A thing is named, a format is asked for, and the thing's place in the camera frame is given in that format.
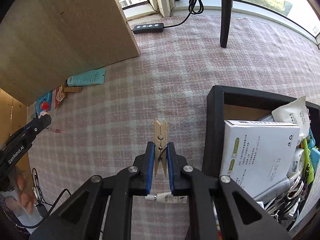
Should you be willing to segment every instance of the clothespin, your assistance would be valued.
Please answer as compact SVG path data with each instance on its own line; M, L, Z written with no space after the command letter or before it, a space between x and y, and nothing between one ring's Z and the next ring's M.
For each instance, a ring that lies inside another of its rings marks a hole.
M155 176L157 175L159 163L162 163L164 175L167 177L167 121L162 124L155 121Z

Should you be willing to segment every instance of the white bottle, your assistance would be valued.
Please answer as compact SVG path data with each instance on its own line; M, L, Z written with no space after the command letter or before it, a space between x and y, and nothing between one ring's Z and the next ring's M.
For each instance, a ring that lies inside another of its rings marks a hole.
M157 195L147 195L144 197L145 200L155 200L159 203L186 203L188 196L173 196L171 192L162 192Z

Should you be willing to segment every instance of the metal bolt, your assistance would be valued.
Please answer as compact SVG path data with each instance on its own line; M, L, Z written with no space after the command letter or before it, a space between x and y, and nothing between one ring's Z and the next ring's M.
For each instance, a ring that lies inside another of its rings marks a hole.
M230 182L230 177L229 176L226 176L226 175L223 175L221 176L221 181L224 182L224 183L229 183Z
M186 172L191 172L191 171L193 171L193 167L190 166L190 165L186 165L186 166L183 167L183 170L186 171Z
M129 170L129 172L137 172L138 171L138 168L136 167L136 166L130 166L129 168L128 168L128 170Z
M99 182L100 179L101 179L101 178L100 178L100 176L98 176L98 175L94 175L94 176L91 177L91 181L92 181L93 183Z

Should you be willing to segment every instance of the white cardboard box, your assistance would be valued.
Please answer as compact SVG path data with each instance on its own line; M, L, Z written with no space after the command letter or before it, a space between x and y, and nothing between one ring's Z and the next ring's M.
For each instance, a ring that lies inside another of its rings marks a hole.
M299 131L292 123L225 120L220 176L256 197L286 178Z

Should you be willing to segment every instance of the white plastic wrapper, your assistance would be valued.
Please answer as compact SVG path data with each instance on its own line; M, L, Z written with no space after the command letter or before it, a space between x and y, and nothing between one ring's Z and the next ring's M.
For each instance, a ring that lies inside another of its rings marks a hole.
M303 138L309 135L310 120L306 108L306 96L300 97L287 105L278 107L272 111L272 116L275 122L290 122L300 127L297 145Z

